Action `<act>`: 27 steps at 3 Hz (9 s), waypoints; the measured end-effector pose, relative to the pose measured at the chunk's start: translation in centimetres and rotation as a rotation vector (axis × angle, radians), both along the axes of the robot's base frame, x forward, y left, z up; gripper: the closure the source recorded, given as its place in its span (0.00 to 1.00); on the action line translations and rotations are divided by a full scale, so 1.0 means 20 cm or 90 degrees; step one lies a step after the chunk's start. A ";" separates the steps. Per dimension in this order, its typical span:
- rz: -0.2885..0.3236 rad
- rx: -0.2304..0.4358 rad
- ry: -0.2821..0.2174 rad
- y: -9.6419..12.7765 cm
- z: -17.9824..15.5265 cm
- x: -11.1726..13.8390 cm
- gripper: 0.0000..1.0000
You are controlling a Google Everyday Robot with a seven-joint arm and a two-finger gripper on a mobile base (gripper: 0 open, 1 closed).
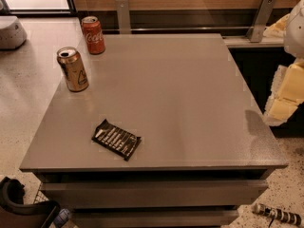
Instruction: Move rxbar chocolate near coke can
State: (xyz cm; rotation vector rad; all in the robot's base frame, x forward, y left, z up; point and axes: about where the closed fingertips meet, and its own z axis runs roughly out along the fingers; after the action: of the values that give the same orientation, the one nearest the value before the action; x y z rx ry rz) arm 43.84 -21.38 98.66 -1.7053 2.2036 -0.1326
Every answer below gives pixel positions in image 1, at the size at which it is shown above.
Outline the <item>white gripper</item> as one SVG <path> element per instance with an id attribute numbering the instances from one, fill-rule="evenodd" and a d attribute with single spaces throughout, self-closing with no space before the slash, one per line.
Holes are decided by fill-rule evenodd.
<path id="1" fill-rule="evenodd" d="M 284 50 L 295 58 L 304 57 L 304 0 L 275 23 L 267 27 L 263 36 L 282 38 Z M 304 102 L 304 60 L 296 59 L 289 66 L 279 66 L 271 86 L 271 95 L 265 105 L 263 121 L 279 126 L 288 121 Z"/>

